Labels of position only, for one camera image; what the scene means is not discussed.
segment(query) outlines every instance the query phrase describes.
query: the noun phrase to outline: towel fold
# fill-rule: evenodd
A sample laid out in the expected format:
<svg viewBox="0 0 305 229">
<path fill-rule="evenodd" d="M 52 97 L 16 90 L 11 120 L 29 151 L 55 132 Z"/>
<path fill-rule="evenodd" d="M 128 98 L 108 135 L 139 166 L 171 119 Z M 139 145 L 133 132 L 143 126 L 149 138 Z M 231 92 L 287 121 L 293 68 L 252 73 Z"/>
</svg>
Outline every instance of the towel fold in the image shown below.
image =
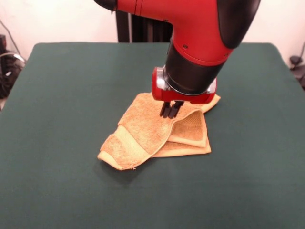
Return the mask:
<svg viewBox="0 0 305 229">
<path fill-rule="evenodd" d="M 203 113 L 209 104 L 184 103 L 175 119 L 159 116 L 162 102 L 151 93 L 136 96 L 118 123 L 117 130 L 102 144 L 98 159 L 118 170 L 134 169 L 150 157 L 185 156 L 211 152 Z"/>
</svg>

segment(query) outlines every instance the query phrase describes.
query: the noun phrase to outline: towel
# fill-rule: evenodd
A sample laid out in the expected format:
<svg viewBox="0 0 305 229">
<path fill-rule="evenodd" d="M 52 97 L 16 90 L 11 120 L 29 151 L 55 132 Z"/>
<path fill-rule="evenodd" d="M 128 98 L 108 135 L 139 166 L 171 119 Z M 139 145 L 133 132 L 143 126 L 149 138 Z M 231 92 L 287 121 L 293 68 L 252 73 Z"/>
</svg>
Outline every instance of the towel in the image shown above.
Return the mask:
<svg viewBox="0 0 305 229">
<path fill-rule="evenodd" d="M 141 93 L 102 144 L 98 159 L 126 170 L 151 157 L 210 153 L 203 113 L 219 100 L 216 95 L 209 104 L 186 102 L 175 119 L 163 119 L 159 116 L 163 103 L 154 100 L 151 93 Z"/>
</svg>

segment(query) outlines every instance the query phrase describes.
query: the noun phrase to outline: tan terry cloth towel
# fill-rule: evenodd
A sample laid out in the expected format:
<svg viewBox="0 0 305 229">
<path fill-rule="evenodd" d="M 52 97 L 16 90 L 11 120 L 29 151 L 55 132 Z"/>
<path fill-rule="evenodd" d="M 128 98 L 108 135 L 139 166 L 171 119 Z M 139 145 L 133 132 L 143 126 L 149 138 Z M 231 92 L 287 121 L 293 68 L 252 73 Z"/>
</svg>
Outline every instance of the tan terry cloth towel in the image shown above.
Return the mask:
<svg viewBox="0 0 305 229">
<path fill-rule="evenodd" d="M 184 103 L 175 119 L 163 119 L 163 102 L 151 93 L 136 96 L 98 154 L 118 170 L 134 169 L 150 157 L 183 156 L 211 152 L 203 112 L 211 109 L 220 97 L 205 105 Z"/>
</svg>

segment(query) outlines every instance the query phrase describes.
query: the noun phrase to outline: black cable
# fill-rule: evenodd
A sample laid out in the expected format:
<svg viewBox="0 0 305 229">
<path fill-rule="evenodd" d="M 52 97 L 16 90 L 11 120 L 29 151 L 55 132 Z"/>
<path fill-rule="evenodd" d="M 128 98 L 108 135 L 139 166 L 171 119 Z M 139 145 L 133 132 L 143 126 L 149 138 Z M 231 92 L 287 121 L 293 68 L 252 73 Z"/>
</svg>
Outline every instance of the black cable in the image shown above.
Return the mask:
<svg viewBox="0 0 305 229">
<path fill-rule="evenodd" d="M 11 41 L 13 42 L 13 44 L 14 44 L 14 46 L 15 46 L 17 52 L 18 52 L 18 54 L 20 55 L 20 51 L 19 51 L 19 49 L 18 49 L 18 47 L 17 47 L 17 45 L 16 45 L 16 43 L 15 43 L 15 41 L 14 41 L 14 39 L 13 39 L 11 33 L 10 33 L 10 30 L 4 25 L 4 23 L 1 21 L 1 19 L 0 19 L 0 24 L 1 24 L 1 25 L 4 27 L 4 29 L 8 32 Z"/>
<path fill-rule="evenodd" d="M 301 51 L 300 58 L 303 56 L 303 54 L 304 54 L 304 50 L 305 50 L 305 42 L 304 42 L 304 44 L 303 44 L 303 48 L 302 48 L 302 51 Z"/>
</svg>

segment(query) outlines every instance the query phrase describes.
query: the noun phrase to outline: black cover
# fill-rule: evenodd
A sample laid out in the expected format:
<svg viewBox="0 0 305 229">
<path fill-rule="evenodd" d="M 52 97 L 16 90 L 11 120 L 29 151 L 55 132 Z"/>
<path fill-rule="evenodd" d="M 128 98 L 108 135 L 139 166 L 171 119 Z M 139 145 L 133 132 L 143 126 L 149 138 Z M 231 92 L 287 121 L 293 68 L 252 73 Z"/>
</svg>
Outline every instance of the black cover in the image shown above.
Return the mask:
<svg viewBox="0 0 305 229">
<path fill-rule="evenodd" d="M 167 47 L 35 46 L 0 114 L 1 229 L 305 228 L 305 94 L 270 44 L 241 44 L 220 72 L 211 154 L 97 160 Z"/>
<path fill-rule="evenodd" d="M 236 48 L 246 35 L 261 0 L 217 0 L 219 29 L 223 43 Z"/>
</svg>

